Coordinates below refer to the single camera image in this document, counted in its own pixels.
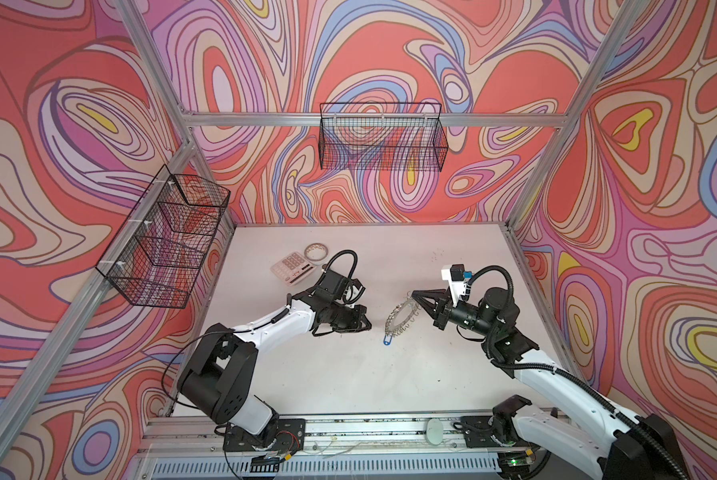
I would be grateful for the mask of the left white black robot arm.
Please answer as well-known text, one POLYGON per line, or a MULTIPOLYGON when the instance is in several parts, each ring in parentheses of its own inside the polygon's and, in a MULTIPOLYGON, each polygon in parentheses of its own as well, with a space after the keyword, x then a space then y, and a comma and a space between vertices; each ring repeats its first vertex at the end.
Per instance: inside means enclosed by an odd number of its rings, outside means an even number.
POLYGON ((358 334, 372 328, 359 303, 365 287, 354 277, 358 254, 344 249, 332 256, 312 287, 288 295, 284 307, 248 324, 216 323, 176 381, 178 394, 215 424, 240 428, 252 436, 276 430, 278 412, 250 394, 260 355, 304 334, 315 338, 358 334))

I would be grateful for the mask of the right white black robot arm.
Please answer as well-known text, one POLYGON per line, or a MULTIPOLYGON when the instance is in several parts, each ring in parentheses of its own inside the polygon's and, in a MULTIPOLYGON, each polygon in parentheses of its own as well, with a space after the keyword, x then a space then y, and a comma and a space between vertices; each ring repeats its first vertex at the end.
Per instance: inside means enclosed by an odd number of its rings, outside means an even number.
POLYGON ((566 415, 560 420, 514 395, 491 410, 487 428, 500 445, 535 444, 592 479, 686 479, 689 474, 672 427, 642 416, 560 367, 517 327, 520 309, 508 271, 476 272, 461 264, 442 269, 444 289, 414 290, 411 298, 438 329, 449 324, 480 336, 490 364, 530 387, 566 415))

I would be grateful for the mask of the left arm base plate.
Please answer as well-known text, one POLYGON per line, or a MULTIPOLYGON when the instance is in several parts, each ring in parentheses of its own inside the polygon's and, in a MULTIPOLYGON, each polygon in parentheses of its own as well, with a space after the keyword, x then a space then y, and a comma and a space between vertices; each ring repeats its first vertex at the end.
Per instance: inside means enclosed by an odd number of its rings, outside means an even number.
POLYGON ((224 433, 222 451, 296 453, 304 447, 306 420, 304 418, 274 417, 258 434, 251 434, 240 426, 230 425, 224 433))

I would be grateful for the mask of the metal disc key ring holder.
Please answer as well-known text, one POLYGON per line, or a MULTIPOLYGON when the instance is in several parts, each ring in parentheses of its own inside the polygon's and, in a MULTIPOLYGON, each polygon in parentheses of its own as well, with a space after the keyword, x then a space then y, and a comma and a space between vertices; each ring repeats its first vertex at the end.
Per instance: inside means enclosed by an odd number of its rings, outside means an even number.
POLYGON ((419 306, 411 298, 411 294, 408 294, 406 300, 396 305, 387 316, 384 323, 384 336, 391 335, 394 339, 404 334, 418 316, 418 311, 419 306))

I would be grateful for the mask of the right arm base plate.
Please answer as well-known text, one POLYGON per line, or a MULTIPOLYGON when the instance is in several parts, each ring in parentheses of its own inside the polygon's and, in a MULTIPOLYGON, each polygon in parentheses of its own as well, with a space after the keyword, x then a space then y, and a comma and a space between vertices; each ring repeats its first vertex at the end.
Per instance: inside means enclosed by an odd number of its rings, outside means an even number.
POLYGON ((517 438, 500 440, 492 431, 490 415, 462 416, 451 426, 463 436, 467 448, 537 448, 537 445, 517 438))

